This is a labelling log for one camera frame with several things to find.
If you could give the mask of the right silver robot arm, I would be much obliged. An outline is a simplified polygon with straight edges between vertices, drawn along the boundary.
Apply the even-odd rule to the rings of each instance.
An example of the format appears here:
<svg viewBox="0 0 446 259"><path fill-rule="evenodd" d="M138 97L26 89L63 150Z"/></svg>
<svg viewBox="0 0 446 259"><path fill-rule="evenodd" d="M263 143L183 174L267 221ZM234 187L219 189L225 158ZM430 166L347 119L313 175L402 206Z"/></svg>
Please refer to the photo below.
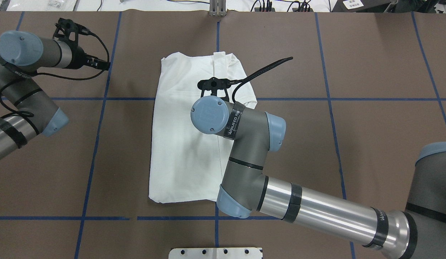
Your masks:
<svg viewBox="0 0 446 259"><path fill-rule="evenodd" d="M233 141L217 196L223 213L245 219L253 210L302 225L388 259L446 259L446 142L423 147L404 210L383 210L272 178L263 173L286 133L279 116L208 95L190 109L203 134Z"/></svg>

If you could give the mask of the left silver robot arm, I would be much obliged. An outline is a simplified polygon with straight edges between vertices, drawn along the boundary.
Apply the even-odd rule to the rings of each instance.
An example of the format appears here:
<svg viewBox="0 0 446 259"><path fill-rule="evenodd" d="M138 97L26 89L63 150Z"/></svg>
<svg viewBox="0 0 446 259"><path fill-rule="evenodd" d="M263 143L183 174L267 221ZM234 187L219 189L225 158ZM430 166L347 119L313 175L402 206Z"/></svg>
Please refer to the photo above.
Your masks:
<svg viewBox="0 0 446 259"><path fill-rule="evenodd" d="M52 38L24 31L6 31L0 36L0 104L8 110L0 116L0 160L22 149L34 137L51 136L69 123L69 118L34 81L39 68L80 69L93 67L102 74L110 68L107 59L87 54L78 44L80 35L96 34L83 27L56 29Z"/></svg>

